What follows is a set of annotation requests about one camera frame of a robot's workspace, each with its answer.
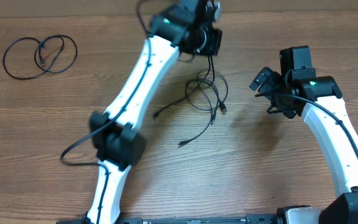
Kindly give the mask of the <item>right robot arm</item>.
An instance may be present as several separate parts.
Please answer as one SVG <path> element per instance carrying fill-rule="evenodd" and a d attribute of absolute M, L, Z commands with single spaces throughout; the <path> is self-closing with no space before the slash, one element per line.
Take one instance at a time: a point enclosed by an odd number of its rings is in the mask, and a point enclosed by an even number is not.
<path fill-rule="evenodd" d="M 250 89 L 270 101 L 268 114 L 303 118 L 329 167 L 336 198 L 324 209 L 279 208 L 272 223 L 358 223 L 358 135 L 342 91 L 333 77 L 317 76 L 307 45 L 281 50 L 280 68 L 261 69 Z"/>

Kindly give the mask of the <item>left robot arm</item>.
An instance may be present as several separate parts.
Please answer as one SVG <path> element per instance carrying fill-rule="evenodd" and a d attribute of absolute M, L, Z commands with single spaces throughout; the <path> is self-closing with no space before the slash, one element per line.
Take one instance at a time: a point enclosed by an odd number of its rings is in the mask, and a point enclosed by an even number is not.
<path fill-rule="evenodd" d="M 222 32 L 213 23 L 220 15 L 217 1 L 178 1 L 151 19 L 142 52 L 122 90 L 103 113 L 94 112 L 89 119 L 99 174 L 83 223 L 115 223 L 119 218 L 126 177 L 146 148 L 140 129 L 147 108 L 180 54 L 217 54 Z"/>

